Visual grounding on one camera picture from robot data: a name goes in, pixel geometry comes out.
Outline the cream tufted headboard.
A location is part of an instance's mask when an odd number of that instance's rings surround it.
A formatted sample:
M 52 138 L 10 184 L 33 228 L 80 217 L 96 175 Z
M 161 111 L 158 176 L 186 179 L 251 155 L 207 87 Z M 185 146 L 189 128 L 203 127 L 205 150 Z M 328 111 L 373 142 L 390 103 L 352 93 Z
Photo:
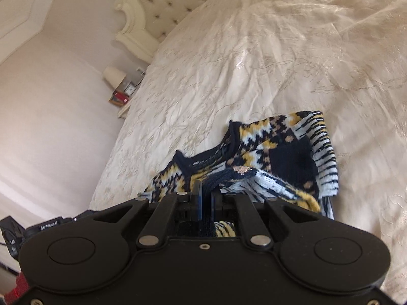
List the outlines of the cream tufted headboard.
M 116 34 L 135 57 L 150 63 L 160 43 L 194 9 L 207 0 L 116 0 L 126 23 Z

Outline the patterned knit sweater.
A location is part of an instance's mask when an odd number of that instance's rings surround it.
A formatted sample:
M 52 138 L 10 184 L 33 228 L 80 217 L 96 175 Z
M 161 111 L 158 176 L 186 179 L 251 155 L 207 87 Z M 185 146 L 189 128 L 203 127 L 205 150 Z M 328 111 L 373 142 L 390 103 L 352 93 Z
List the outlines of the patterned knit sweater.
M 192 191 L 197 182 L 203 193 L 243 193 L 254 203 L 280 198 L 333 218 L 339 174 L 324 115 L 315 110 L 231 121 L 214 148 L 190 157 L 176 151 L 140 196 L 159 202 Z

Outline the small alarm clock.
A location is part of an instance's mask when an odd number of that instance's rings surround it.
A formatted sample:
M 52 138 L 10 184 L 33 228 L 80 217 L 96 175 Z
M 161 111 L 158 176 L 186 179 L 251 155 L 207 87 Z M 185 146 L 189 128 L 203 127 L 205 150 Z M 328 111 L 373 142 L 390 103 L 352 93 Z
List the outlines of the small alarm clock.
M 135 93 L 136 89 L 137 86 L 134 83 L 130 82 L 124 90 L 124 94 L 128 97 L 131 97 Z

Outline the white bedside table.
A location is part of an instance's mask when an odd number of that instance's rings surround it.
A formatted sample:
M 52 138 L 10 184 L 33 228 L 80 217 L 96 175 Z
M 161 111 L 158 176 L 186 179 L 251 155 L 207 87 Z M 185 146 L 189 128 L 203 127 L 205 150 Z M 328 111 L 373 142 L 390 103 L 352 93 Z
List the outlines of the white bedside table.
M 122 108 L 119 109 L 119 111 L 117 113 L 118 118 L 122 118 L 122 119 L 126 118 L 128 111 L 134 101 L 135 92 L 140 88 L 141 82 L 146 75 L 146 71 L 142 68 L 137 68 L 137 73 L 138 73 L 138 78 L 137 78 L 137 81 L 135 82 L 136 89 L 133 92 L 133 94 L 130 96 L 128 102 Z

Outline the cream embroidered bedspread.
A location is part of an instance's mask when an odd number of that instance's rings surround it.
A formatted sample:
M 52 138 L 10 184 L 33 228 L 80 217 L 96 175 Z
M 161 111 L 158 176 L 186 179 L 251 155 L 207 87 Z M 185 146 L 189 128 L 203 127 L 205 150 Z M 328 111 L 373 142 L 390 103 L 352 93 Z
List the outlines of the cream embroidered bedspread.
M 386 243 L 383 289 L 404 303 L 406 0 L 205 2 L 155 53 L 90 208 L 137 197 L 231 121 L 315 110 L 337 159 L 334 218 Z

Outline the red box on nightstand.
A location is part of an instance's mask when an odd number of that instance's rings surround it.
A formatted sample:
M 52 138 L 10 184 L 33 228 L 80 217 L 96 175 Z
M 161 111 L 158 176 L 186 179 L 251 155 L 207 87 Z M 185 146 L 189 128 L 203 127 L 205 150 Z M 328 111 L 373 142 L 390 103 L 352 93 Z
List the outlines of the red box on nightstand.
M 119 91 L 113 91 L 112 96 L 109 99 L 109 102 L 115 106 L 118 107 L 123 107 L 125 106 L 129 101 L 129 96 L 126 94 L 123 94 L 122 92 Z

